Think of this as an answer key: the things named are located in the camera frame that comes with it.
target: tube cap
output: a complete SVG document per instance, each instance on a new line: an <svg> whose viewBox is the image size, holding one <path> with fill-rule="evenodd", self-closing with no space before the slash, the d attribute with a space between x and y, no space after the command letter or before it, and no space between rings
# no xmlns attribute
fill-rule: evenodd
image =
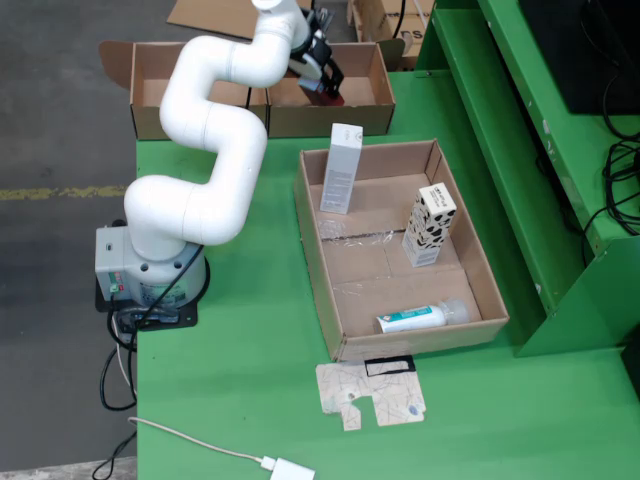
<svg viewBox="0 0 640 480"><path fill-rule="evenodd" d="M440 302L438 306L442 309L442 313L444 313L444 319L447 325L461 325L471 321L467 306L460 299L451 298L446 302Z"/></svg>

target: black monitor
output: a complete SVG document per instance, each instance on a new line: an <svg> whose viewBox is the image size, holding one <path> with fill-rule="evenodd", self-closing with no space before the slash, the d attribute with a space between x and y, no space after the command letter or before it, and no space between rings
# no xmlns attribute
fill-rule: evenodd
<svg viewBox="0 0 640 480"><path fill-rule="evenodd" d="M640 114L639 0L520 0L565 104L573 113Z"/></svg>

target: red object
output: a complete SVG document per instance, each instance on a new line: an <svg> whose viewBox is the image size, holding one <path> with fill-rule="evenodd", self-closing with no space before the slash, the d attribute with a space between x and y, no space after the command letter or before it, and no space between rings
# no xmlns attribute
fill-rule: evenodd
<svg viewBox="0 0 640 480"><path fill-rule="evenodd" d="M342 105L344 105L344 98L342 97L342 95L338 95L336 98L332 98L327 95L326 92L312 92L311 90L307 90L306 88L302 88L302 91L311 102L311 105L320 105L325 107L341 107Z"/></svg>

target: green table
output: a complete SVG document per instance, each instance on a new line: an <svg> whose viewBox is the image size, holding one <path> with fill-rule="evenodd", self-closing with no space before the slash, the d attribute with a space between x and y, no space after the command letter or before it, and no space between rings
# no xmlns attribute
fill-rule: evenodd
<svg viewBox="0 0 640 480"><path fill-rule="evenodd" d="M615 349L516 359L509 334L542 306L451 75L397 73L390 134L437 137L512 316L490 345L416 358L422 423L363 429L322 413L315 366L329 362L293 200L301 149L327 139L271 140L242 233L206 250L212 267L197 327L139 338L141 417L217 445L307 465L321 479L627 479L640 469L640 408ZM205 181L213 155L138 142L138 174ZM269 473L141 426L141 480Z"/></svg>

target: white product box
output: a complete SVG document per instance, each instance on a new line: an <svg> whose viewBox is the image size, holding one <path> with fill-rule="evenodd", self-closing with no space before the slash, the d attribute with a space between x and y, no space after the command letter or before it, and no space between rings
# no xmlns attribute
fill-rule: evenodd
<svg viewBox="0 0 640 480"><path fill-rule="evenodd" d="M455 214L456 204L444 183L418 191L402 241L412 266L423 267L436 261Z"/></svg>
<svg viewBox="0 0 640 480"><path fill-rule="evenodd" d="M344 215L349 210L361 150L362 127L333 124L329 160L324 174L321 211Z"/></svg>

